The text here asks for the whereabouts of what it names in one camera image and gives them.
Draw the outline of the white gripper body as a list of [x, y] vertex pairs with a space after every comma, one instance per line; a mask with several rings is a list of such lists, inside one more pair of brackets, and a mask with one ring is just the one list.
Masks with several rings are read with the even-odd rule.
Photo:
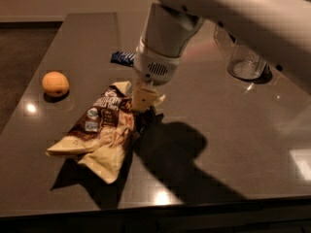
[[168, 57], [154, 52], [140, 40], [134, 55], [133, 68], [140, 81], [159, 86], [172, 80], [180, 61], [180, 57]]

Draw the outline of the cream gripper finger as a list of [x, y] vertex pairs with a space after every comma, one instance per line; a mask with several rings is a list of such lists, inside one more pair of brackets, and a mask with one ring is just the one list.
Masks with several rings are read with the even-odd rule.
[[159, 107], [164, 102], [165, 98], [166, 98], [165, 95], [161, 95], [161, 96], [157, 97], [157, 99], [153, 103], [153, 106]]
[[157, 98], [158, 93], [153, 83], [136, 82], [132, 89], [132, 110], [144, 113]]

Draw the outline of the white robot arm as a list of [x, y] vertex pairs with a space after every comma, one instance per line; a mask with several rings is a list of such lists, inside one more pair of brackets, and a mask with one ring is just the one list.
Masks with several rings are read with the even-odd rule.
[[144, 112], [163, 98], [191, 37], [208, 19], [305, 91], [311, 89], [311, 4], [306, 0], [156, 0], [136, 49], [132, 109]]

